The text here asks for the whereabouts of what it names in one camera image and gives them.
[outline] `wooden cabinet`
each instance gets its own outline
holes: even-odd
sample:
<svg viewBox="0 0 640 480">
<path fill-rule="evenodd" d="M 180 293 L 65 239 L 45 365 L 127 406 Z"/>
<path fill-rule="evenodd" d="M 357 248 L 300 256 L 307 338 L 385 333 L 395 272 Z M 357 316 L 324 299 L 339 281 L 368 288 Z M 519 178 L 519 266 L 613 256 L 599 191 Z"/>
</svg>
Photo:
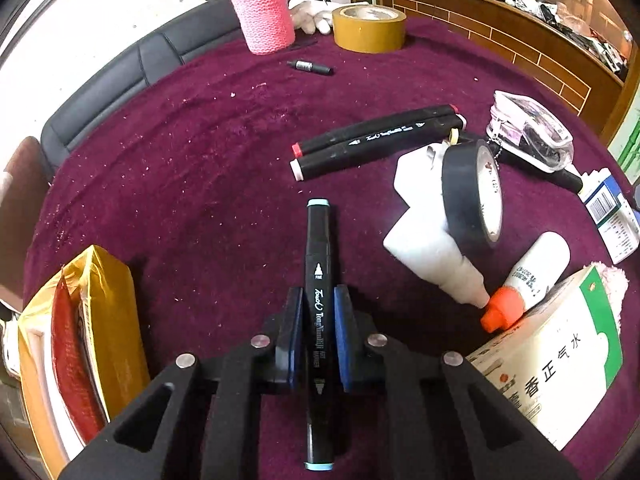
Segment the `wooden cabinet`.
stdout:
<svg viewBox="0 0 640 480">
<path fill-rule="evenodd" d="M 494 51 L 557 94 L 598 136 L 622 92 L 622 81 L 598 59 L 507 4 L 495 0 L 378 2 L 408 16 L 441 20 L 453 32 Z"/>
</svg>

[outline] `black marker pen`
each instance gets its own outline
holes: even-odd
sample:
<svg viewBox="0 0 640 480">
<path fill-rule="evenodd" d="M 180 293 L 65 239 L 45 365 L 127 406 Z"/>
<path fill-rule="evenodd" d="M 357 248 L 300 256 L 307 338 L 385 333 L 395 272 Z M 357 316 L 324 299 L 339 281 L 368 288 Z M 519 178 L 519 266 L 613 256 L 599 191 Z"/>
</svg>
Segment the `black marker pen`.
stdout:
<svg viewBox="0 0 640 480">
<path fill-rule="evenodd" d="M 296 70 L 302 70 L 302 72 L 312 72 L 314 74 L 320 75 L 331 75 L 332 73 L 334 73 L 333 68 L 321 65 L 319 63 L 311 63 L 310 61 L 287 61 L 287 64 L 290 67 L 295 68 Z"/>
<path fill-rule="evenodd" d="M 350 126 L 332 130 L 313 139 L 301 140 L 295 143 L 291 149 L 293 150 L 293 155 L 298 158 L 302 155 L 324 150 L 329 146 L 339 144 L 345 140 L 353 140 L 364 135 L 375 134 L 381 130 L 395 128 L 398 124 L 416 123 L 434 117 L 454 115 L 457 113 L 458 109 L 454 105 L 437 105 L 418 108 L 416 110 L 406 110 L 404 112 L 398 112 L 397 114 L 376 117 L 375 119 L 357 124 L 350 124 Z"/>
<path fill-rule="evenodd" d="M 334 284 L 332 280 L 329 203 L 316 198 L 307 206 L 305 297 L 306 322 L 306 462 L 311 471 L 334 466 Z"/>
<path fill-rule="evenodd" d="M 494 150 L 497 152 L 497 150 L 500 149 L 500 147 L 495 143 L 490 143 L 490 148 L 492 152 L 494 152 Z M 581 177 L 573 174 L 571 171 L 562 169 L 554 171 L 553 173 L 547 173 L 546 171 L 542 171 L 540 168 L 535 167 L 530 162 L 527 162 L 525 159 L 517 156 L 515 153 L 508 152 L 507 150 L 502 150 L 500 152 L 498 162 L 504 162 L 507 166 L 519 168 L 524 173 L 528 173 L 541 178 L 542 180 L 551 182 L 552 184 L 555 184 L 558 187 L 563 187 L 575 194 L 580 193 L 582 186 L 584 185 Z"/>
<path fill-rule="evenodd" d="M 401 150 L 438 142 L 446 139 L 452 128 L 464 130 L 465 127 L 466 120 L 460 115 L 402 124 L 301 156 L 292 160 L 290 165 L 296 180 L 309 180 L 332 171 L 379 160 Z"/>
</svg>

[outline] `red marker cap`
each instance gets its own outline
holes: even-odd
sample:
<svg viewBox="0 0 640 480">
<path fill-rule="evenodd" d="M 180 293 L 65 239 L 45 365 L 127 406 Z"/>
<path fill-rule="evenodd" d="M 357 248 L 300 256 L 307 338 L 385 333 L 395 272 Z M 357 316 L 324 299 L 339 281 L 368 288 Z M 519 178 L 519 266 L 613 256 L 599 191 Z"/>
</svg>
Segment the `red marker cap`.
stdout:
<svg viewBox="0 0 640 480">
<path fill-rule="evenodd" d="M 296 142 L 291 149 L 293 150 L 293 156 L 295 158 L 299 158 L 300 156 L 302 156 L 302 150 L 300 149 L 300 145 Z"/>
</svg>

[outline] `white wall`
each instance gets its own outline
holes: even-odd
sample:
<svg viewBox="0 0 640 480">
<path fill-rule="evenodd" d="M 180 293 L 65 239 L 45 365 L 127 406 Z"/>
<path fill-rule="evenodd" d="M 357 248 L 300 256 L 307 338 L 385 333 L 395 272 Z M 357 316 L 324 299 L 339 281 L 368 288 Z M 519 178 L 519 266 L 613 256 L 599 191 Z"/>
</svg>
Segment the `white wall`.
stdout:
<svg viewBox="0 0 640 480">
<path fill-rule="evenodd" d="M 41 1 L 30 2 L 10 37 Z M 57 0 L 0 69 L 0 169 L 24 137 L 40 138 L 47 119 L 111 59 L 204 1 Z"/>
</svg>

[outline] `green label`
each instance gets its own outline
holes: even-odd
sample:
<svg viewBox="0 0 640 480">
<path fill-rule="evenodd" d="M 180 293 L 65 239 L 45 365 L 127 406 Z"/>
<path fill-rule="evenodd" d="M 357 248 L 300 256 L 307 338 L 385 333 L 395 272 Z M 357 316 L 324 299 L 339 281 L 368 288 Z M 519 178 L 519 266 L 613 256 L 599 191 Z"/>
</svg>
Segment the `green label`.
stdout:
<svg viewBox="0 0 640 480">
<path fill-rule="evenodd" d="M 604 285 L 602 285 L 602 280 L 595 267 L 582 280 L 580 291 L 587 307 L 589 307 L 596 333 L 603 332 L 609 341 L 609 354 L 604 363 L 604 375 L 608 390 L 622 367 L 622 346 L 620 345 L 620 337 L 618 336 L 616 320 L 613 318 L 609 298 L 607 298 Z"/>
</svg>

